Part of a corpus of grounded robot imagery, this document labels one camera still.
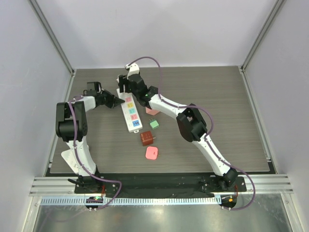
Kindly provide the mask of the green cube plug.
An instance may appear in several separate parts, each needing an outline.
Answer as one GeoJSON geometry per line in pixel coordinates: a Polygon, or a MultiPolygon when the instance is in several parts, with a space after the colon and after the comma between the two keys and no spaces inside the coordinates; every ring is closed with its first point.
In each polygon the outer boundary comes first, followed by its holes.
{"type": "Polygon", "coordinates": [[[149,125],[153,130],[159,127],[159,123],[156,119],[151,119],[149,125]]]}

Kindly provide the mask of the white power strip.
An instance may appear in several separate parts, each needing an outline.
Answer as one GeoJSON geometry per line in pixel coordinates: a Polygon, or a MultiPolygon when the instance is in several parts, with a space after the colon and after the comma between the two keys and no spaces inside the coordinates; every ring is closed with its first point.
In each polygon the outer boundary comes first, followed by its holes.
{"type": "Polygon", "coordinates": [[[133,95],[131,93],[120,92],[117,90],[118,98],[125,102],[121,104],[123,115],[126,121],[128,132],[138,133],[142,128],[142,122],[136,108],[133,95]]]}

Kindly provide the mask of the pink cube socket adapter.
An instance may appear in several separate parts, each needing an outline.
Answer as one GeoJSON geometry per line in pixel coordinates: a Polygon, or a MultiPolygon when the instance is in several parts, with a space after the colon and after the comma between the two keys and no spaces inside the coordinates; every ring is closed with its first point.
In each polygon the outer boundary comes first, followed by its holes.
{"type": "Polygon", "coordinates": [[[146,111],[147,114],[152,115],[152,116],[155,116],[158,113],[160,113],[160,111],[158,111],[158,110],[150,109],[150,108],[147,108],[147,107],[145,108],[145,111],[146,111]]]}

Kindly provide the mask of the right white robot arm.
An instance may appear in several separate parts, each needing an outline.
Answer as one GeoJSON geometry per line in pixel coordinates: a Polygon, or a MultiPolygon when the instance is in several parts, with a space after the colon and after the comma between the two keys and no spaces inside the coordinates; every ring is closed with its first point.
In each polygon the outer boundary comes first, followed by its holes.
{"type": "Polygon", "coordinates": [[[176,120],[182,138],[194,144],[211,165],[221,190],[229,191],[235,186],[238,173],[212,142],[199,107],[160,97],[158,88],[147,87],[140,74],[119,75],[117,82],[119,92],[131,93],[141,106],[157,110],[176,120]]]}

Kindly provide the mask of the dark red cube plug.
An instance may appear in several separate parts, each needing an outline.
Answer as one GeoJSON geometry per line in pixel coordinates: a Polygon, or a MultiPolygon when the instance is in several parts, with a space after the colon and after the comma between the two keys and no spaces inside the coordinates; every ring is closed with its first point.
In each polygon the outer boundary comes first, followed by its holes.
{"type": "Polygon", "coordinates": [[[143,146],[148,146],[154,143],[155,137],[151,131],[145,131],[140,134],[140,140],[143,146]]]}

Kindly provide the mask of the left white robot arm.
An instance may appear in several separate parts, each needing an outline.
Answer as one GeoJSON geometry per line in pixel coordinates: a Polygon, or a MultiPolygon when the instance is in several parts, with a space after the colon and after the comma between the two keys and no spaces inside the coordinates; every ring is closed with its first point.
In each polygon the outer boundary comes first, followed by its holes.
{"type": "Polygon", "coordinates": [[[87,144],[88,124],[86,113],[98,106],[114,108],[125,101],[106,90],[85,91],[84,95],[74,97],[68,102],[56,105],[56,135],[69,147],[61,152],[63,160],[69,165],[80,181],[92,193],[102,189],[104,179],[100,178],[87,144]]]}

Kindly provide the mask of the pink plug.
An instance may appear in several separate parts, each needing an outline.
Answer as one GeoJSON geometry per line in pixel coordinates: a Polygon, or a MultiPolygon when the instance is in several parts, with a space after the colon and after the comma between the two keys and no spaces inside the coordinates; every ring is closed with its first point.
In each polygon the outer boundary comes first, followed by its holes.
{"type": "Polygon", "coordinates": [[[145,157],[148,160],[156,160],[159,156],[159,149],[155,146],[149,146],[146,148],[145,157]]]}

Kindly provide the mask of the black cube plug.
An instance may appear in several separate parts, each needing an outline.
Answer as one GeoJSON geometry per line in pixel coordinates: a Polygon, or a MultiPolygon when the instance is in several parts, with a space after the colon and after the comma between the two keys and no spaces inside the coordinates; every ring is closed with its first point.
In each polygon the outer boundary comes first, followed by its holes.
{"type": "Polygon", "coordinates": [[[118,86],[119,86],[119,92],[120,93],[127,93],[128,91],[128,79],[126,75],[119,75],[118,76],[118,86]]]}

